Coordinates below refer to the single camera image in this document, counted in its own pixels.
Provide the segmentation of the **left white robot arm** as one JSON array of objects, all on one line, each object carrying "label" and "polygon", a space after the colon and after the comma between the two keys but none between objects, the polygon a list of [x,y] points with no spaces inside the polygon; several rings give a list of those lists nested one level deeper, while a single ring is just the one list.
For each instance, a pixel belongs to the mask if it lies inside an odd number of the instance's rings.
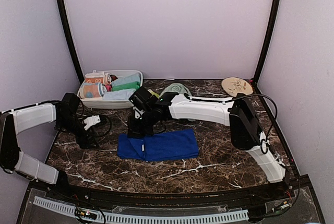
[{"label": "left white robot arm", "polygon": [[66,130],[76,138],[82,149],[93,148],[97,142],[90,129],[101,122],[98,115],[80,121],[77,110],[81,99],[74,93],[66,93],[62,100],[36,103],[1,113],[1,169],[8,174],[17,172],[35,181],[53,186],[53,192],[62,201],[69,201],[74,190],[68,185],[66,172],[45,164],[24,153],[18,145],[17,136],[31,128],[55,123],[57,130]]}]

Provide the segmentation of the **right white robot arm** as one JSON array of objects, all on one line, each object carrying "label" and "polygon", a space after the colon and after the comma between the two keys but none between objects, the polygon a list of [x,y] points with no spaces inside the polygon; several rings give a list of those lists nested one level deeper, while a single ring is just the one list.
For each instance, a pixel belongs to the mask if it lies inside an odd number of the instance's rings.
[{"label": "right white robot arm", "polygon": [[269,133],[260,125],[248,97],[239,93],[235,98],[203,98],[177,92],[156,97],[140,87],[129,98],[134,115],[128,119],[128,137],[152,136],[153,126],[168,120],[193,119],[228,126],[232,145],[253,157],[272,183],[266,195],[277,200],[287,190],[283,181],[286,167],[280,155],[272,150]]}]

